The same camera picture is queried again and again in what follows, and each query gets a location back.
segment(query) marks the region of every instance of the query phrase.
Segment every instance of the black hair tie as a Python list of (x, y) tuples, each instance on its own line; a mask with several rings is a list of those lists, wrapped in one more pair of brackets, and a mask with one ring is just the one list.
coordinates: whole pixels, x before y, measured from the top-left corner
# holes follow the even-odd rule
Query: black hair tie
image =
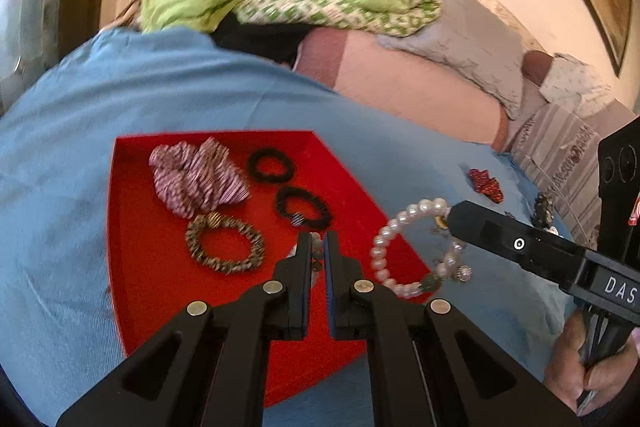
[[(288, 212), (287, 200), (289, 200), (289, 198), (300, 198), (301, 200), (311, 203), (316, 210), (318, 210), (318, 214), (320, 214), (319, 219), (308, 219), (300, 212), (293, 214)], [(289, 185), (278, 190), (276, 195), (276, 211), (281, 216), (288, 217), (294, 227), (307, 227), (311, 230), (325, 230), (329, 228), (331, 220), (333, 219), (324, 201), (304, 188), (290, 187)]]
[[(263, 158), (274, 158), (278, 160), (284, 167), (283, 174), (266, 174), (265, 172), (258, 171), (258, 162)], [(278, 151), (273, 147), (265, 147), (264, 149), (258, 149), (251, 156), (249, 156), (249, 162), (247, 170), (251, 176), (262, 183), (286, 183), (292, 179), (293, 174), (296, 172), (296, 166), (293, 160), (289, 158), (284, 152)]]

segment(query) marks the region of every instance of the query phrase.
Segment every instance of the blue bedsheet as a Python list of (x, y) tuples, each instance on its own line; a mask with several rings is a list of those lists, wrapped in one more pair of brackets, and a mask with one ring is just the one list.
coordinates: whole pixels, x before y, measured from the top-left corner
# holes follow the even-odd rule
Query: blue bedsheet
[[(527, 222), (536, 193), (508, 156), (358, 105), (259, 58), (216, 49), (205, 35), (181, 28), (103, 33), (0, 120), (0, 364), (41, 421), (54, 425), (123, 358), (104, 233), (114, 138), (248, 128), (315, 130), (390, 216), (440, 196)], [(472, 190), (470, 167), (499, 179), (503, 204)], [(444, 243), (428, 228), (414, 225), (407, 238), (430, 263)], [(485, 251), (469, 247), (465, 256), (473, 280), (446, 285), (442, 295), (540, 378), (570, 299)], [(365, 373), (364, 361), (354, 362), (267, 410), (264, 424), (372, 425)]]

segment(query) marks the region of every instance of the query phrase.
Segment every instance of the pillow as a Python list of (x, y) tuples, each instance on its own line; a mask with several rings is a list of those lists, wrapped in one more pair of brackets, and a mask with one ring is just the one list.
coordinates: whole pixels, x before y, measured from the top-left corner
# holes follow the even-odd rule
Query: pillow
[(574, 241), (596, 248), (600, 135), (556, 104), (541, 108), (522, 127), (511, 148), (514, 162), (539, 190), (548, 190)]
[(539, 50), (531, 50), (522, 59), (522, 76), (540, 87), (553, 61), (554, 58), (551, 55)]
[(597, 114), (615, 99), (613, 86), (593, 66), (561, 53), (554, 55), (540, 94), (580, 118)]
[(545, 97), (540, 94), (540, 88), (526, 78), (522, 79), (522, 105), (520, 105), (520, 114), (515, 120), (508, 122), (508, 135), (504, 141), (504, 149), (508, 151), (513, 144), (513, 140), (518, 134), (522, 126), (529, 121), (537, 111), (548, 104)]
[(522, 101), (522, 38), (477, 0), (441, 0), (442, 15), (416, 34), (379, 36), (385, 48), (451, 66), (497, 98), (512, 120)]
[(296, 71), (355, 102), (459, 140), (500, 150), (504, 108), (459, 73), (415, 55), (380, 49), (376, 36), (319, 28), (303, 41)]

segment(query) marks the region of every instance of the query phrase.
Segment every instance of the pink striped scrunchie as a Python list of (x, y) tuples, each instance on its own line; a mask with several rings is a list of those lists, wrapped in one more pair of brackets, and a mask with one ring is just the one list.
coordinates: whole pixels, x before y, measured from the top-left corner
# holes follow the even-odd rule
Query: pink striped scrunchie
[(159, 145), (149, 156), (158, 198), (176, 216), (187, 218), (245, 200), (248, 183), (228, 156), (229, 149), (213, 138), (199, 148), (187, 142)]

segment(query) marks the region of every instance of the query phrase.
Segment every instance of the metal screw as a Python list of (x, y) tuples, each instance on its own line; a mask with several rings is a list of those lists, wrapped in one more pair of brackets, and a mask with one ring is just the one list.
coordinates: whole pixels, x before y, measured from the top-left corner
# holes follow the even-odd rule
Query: metal screw
[(193, 301), (187, 306), (187, 313), (197, 317), (207, 311), (207, 303), (202, 301)]
[(268, 294), (279, 293), (283, 288), (284, 286), (280, 281), (267, 281), (262, 285), (262, 289)]
[(446, 301), (445, 299), (433, 299), (430, 306), (431, 311), (438, 315), (446, 315), (451, 311), (451, 304), (449, 304), (449, 301)]
[(353, 287), (358, 293), (369, 293), (370, 291), (373, 291), (373, 283), (366, 279), (360, 279), (359, 281), (354, 282)]

